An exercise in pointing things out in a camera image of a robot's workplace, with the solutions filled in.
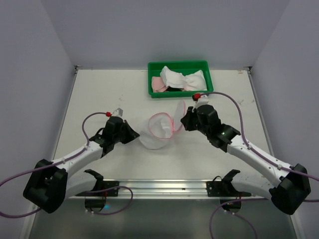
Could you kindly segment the white mesh laundry bag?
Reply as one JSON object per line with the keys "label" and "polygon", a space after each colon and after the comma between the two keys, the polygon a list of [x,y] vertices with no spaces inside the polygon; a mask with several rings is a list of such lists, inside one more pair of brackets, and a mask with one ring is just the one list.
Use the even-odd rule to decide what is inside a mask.
{"label": "white mesh laundry bag", "polygon": [[174,115],[161,112],[151,116],[142,124],[139,132],[139,140],[142,145],[150,150],[157,150],[165,147],[176,133],[182,129],[181,119],[186,114],[184,100],[178,102]]}

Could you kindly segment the white bra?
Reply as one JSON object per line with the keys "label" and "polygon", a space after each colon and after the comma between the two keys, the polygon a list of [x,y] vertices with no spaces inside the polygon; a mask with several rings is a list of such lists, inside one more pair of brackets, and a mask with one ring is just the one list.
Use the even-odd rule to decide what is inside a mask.
{"label": "white bra", "polygon": [[160,72],[166,87],[182,89],[184,91],[206,91],[207,85],[202,70],[184,76],[182,73],[174,72],[164,66]]}

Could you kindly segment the pink bra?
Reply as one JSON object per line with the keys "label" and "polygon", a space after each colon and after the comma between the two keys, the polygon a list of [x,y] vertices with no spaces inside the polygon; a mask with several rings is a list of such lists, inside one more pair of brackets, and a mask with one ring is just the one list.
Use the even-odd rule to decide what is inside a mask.
{"label": "pink bra", "polygon": [[151,87],[153,92],[162,93],[168,89],[168,86],[164,83],[162,77],[152,77]]}

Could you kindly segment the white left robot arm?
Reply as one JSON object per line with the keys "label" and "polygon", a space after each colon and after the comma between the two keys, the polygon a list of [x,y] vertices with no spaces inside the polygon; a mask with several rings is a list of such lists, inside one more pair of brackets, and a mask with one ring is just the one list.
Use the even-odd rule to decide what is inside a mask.
{"label": "white left robot arm", "polygon": [[117,186],[107,187],[101,174],[85,167],[107,155],[117,143],[127,144],[139,136],[126,120],[111,116],[79,152],[37,162],[23,196],[47,213],[53,213],[69,197],[81,193],[105,196],[107,189],[117,191]]}

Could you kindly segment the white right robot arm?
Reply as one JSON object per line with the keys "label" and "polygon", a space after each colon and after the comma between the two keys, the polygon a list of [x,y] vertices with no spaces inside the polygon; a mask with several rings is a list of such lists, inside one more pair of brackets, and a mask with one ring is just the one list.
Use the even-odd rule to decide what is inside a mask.
{"label": "white right robot arm", "polygon": [[207,188],[215,190],[217,196],[253,194],[271,200],[281,212],[292,215],[310,194],[305,167],[291,166],[246,144],[238,130],[221,122],[213,106],[188,107],[181,123],[185,130],[199,131],[212,146],[241,159],[257,171],[255,175],[247,175],[232,169],[220,181],[208,181]]}

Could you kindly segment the green plastic tray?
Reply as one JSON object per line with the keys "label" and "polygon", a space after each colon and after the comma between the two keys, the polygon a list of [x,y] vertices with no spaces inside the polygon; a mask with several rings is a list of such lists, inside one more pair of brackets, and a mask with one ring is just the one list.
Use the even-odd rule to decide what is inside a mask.
{"label": "green plastic tray", "polygon": [[[182,73],[184,76],[191,73],[195,73],[198,70],[202,70],[204,78],[206,80],[206,91],[175,91],[175,92],[162,92],[155,93],[151,87],[152,77],[159,77],[160,72],[164,66],[167,66],[170,70],[178,73]],[[185,98],[191,97],[195,93],[207,93],[213,92],[214,86],[211,80],[209,66],[205,60],[190,60],[190,61],[164,61],[164,62],[150,62],[148,63],[148,94],[153,99],[159,98]]]}

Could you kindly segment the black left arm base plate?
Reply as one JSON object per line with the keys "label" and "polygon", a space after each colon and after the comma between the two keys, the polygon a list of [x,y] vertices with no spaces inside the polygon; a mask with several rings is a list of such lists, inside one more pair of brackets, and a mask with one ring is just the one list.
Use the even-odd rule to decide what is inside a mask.
{"label": "black left arm base plate", "polygon": [[82,197],[117,197],[119,193],[119,181],[103,181],[100,186],[95,187],[92,191],[82,192],[76,196]]}

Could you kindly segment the aluminium front mounting rail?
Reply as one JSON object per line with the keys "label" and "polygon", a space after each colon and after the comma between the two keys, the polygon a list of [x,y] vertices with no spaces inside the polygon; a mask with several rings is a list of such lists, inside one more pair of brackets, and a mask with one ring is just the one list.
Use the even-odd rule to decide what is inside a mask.
{"label": "aluminium front mounting rail", "polygon": [[[208,197],[206,190],[207,179],[202,180],[117,180],[120,182],[117,198],[129,198],[131,193],[135,199],[233,199],[248,197]],[[270,198],[271,184],[265,178],[236,176],[232,185],[237,191],[251,193],[251,197]]]}

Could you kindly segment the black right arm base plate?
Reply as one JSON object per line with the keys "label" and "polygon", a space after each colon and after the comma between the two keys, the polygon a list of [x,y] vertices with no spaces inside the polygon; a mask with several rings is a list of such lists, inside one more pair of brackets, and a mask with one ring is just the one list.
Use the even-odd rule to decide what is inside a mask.
{"label": "black right arm base plate", "polygon": [[232,185],[233,178],[240,173],[240,170],[232,169],[223,178],[216,176],[211,181],[206,181],[208,197],[250,197],[248,192],[237,191]]}

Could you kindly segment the aluminium table edge frame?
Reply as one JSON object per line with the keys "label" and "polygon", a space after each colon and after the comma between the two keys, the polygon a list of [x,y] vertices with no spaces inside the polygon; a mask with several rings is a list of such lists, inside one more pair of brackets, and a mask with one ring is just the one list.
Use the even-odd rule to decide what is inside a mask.
{"label": "aluminium table edge frame", "polygon": [[307,170],[247,139],[264,137],[247,75],[215,84],[205,61],[152,62],[146,72],[80,70],[53,160],[30,171],[23,196],[49,214],[70,197],[97,197],[83,209],[126,237],[127,213],[173,227],[187,198],[270,202],[292,215],[310,193]]}

